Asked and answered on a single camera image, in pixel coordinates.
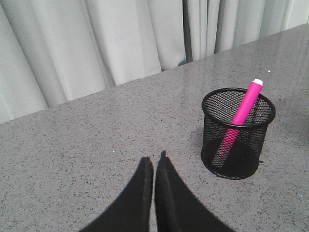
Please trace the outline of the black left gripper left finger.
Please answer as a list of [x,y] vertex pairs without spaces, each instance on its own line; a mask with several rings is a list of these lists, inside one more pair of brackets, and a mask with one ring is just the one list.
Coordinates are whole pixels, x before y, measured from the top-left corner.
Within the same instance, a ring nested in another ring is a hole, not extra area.
[[132,178],[114,202],[83,232],[148,232],[153,191],[153,165],[142,157]]

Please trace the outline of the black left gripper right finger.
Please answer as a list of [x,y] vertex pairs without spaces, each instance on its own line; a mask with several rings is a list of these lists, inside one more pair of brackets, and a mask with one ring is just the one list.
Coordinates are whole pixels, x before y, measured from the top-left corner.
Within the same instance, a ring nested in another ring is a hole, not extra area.
[[178,175],[166,151],[155,177],[155,214],[159,232],[232,232],[195,197]]

